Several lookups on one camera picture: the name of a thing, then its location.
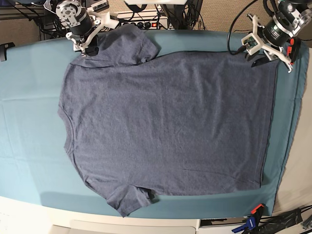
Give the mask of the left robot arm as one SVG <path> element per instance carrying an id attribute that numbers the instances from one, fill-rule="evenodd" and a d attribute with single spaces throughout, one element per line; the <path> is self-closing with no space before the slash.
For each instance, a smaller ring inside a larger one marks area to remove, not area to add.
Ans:
<path id="1" fill-rule="evenodd" d="M 265 0 L 264 8 L 271 17 L 266 25 L 260 24 L 257 15 L 248 14 L 253 30 L 241 39 L 247 52 L 245 58 L 250 61 L 259 52 L 264 54 L 253 62 L 252 67 L 280 60 L 289 73 L 293 70 L 301 45 L 297 35 L 312 20 L 311 3 L 310 0 L 279 0 L 278 3 L 272 0 L 271 11 Z"/>

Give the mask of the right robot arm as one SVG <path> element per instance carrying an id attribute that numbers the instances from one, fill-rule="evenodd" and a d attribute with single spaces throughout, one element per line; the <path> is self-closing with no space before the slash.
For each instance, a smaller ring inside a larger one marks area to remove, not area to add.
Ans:
<path id="1" fill-rule="evenodd" d="M 98 33 L 105 29 L 115 29 L 119 21 L 110 13 L 98 13 L 83 7 L 77 0 L 46 0 L 43 7 L 64 21 L 70 32 L 66 38 L 73 42 L 73 50 L 82 56 L 98 54 Z"/>

